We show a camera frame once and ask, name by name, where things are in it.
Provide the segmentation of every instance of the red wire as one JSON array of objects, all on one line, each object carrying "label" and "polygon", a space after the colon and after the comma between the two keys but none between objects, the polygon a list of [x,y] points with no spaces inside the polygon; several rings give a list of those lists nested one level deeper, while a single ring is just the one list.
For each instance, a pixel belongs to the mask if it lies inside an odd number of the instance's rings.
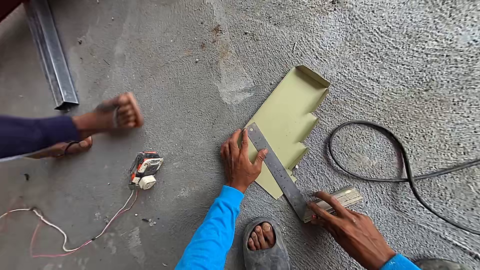
[{"label": "red wire", "polygon": [[[104,228],[104,230],[106,230],[112,223],[115,219],[117,219],[121,214],[125,213],[126,211],[130,210],[133,206],[133,204],[135,203],[135,201],[137,200],[137,196],[138,196],[138,190],[137,192],[135,193],[135,199],[133,200],[132,204],[130,205],[130,207],[128,207],[127,209],[124,209],[122,211],[120,211],[118,213],[118,215],[116,217],[114,217],[111,221],[110,221],[110,224],[107,224],[107,226]],[[41,220],[39,220],[38,222],[38,225],[36,226],[35,228],[35,231],[33,232],[33,235],[32,235],[32,240],[30,241],[30,256],[32,258],[56,258],[56,257],[63,257],[63,256],[67,256],[67,255],[70,255],[72,254],[73,252],[79,250],[80,248],[88,245],[89,243],[91,243],[93,240],[88,240],[87,242],[83,243],[83,245],[79,246],[76,250],[74,251],[70,251],[70,252],[67,252],[67,253],[62,253],[62,254],[41,254],[41,255],[33,255],[33,252],[32,252],[32,249],[33,249],[33,244],[35,242],[35,238],[36,238],[36,234],[37,234],[37,231],[38,231],[38,228],[40,227],[40,224],[41,224]]]}]

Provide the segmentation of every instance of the person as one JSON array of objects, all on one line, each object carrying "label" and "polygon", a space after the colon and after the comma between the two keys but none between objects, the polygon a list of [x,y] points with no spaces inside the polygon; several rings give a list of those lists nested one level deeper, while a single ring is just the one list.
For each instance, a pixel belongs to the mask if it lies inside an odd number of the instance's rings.
[{"label": "person", "polygon": [[92,146],[93,134],[138,128],[143,123],[137,101],[130,92],[104,100],[92,112],[80,116],[40,119],[0,116],[0,160],[84,152]]},{"label": "person", "polygon": [[[235,233],[243,194],[262,169],[267,149],[258,152],[254,163],[248,159],[248,131],[240,130],[221,147],[227,183],[210,207],[205,220],[185,248],[176,269],[223,269]],[[340,246],[368,270],[418,270],[410,260],[397,254],[384,240],[369,217],[344,208],[333,196],[317,192],[335,210],[329,214],[315,203],[308,207],[315,213],[315,224],[322,225]],[[250,269],[290,269],[287,249],[276,222],[260,218],[249,224],[243,237],[245,266]]]}]

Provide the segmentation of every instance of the foot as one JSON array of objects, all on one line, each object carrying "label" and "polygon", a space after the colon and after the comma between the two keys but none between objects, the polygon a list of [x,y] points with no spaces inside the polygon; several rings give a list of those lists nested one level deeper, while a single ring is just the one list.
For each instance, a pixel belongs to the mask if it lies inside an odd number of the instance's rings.
[{"label": "foot", "polygon": [[72,120],[81,138],[100,132],[132,129],[144,124],[137,101],[130,92],[105,100],[93,112],[73,116]]},{"label": "foot", "polygon": [[254,227],[250,238],[248,238],[249,250],[269,249],[275,245],[275,233],[272,225],[268,222],[263,222]]},{"label": "foot", "polygon": [[42,159],[46,157],[62,157],[67,154],[77,154],[81,152],[86,152],[92,147],[93,139],[92,137],[87,137],[83,141],[75,143],[57,143],[53,146],[46,148],[40,153],[29,156],[33,159]]}]

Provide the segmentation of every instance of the hand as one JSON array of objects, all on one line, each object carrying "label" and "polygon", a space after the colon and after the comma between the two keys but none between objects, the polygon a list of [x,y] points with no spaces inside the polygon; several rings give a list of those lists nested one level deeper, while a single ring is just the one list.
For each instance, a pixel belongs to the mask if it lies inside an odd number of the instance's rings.
[{"label": "hand", "polygon": [[360,265],[368,270],[378,270],[395,256],[395,251],[388,246],[369,217],[344,208],[335,197],[323,191],[315,193],[315,196],[328,203],[336,216],[309,202],[308,207],[316,214],[312,223],[323,225]]},{"label": "hand", "polygon": [[223,144],[220,155],[225,166],[227,185],[245,193],[247,187],[257,179],[262,171],[262,162],[268,153],[267,149],[258,152],[255,162],[248,159],[248,131],[243,129],[241,147],[238,147],[240,129],[235,131]]}]

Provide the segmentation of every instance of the flip-flop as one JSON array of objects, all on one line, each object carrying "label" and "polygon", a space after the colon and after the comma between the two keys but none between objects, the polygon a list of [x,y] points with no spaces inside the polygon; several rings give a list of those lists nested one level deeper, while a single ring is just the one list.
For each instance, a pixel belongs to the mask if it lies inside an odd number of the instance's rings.
[{"label": "flip-flop", "polygon": [[[275,245],[269,249],[249,250],[248,238],[255,226],[268,222],[275,234]],[[283,243],[282,233],[276,221],[269,218],[257,218],[250,222],[243,231],[243,259],[247,270],[290,270],[290,257]]]},{"label": "flip-flop", "polygon": [[93,144],[93,139],[90,138],[90,140],[92,141],[90,143],[90,145],[88,147],[82,147],[82,151],[79,151],[79,152],[74,152],[74,153],[71,153],[69,152],[69,148],[72,146],[72,145],[75,145],[75,144],[78,144],[80,143],[81,141],[68,141],[68,142],[65,142],[67,144],[67,146],[65,146],[65,149],[63,150],[63,153],[60,153],[60,154],[53,154],[52,152],[54,152],[54,150],[52,150],[51,148],[53,147],[48,147],[46,149],[43,149],[43,150],[40,150],[40,151],[37,151],[33,154],[30,154],[29,156],[26,156],[27,158],[32,158],[32,159],[43,159],[43,158],[61,158],[61,157],[64,157],[66,155],[70,155],[70,154],[77,154],[77,153],[81,153],[81,152],[86,152],[88,151],[91,147],[92,147],[92,144]]}]

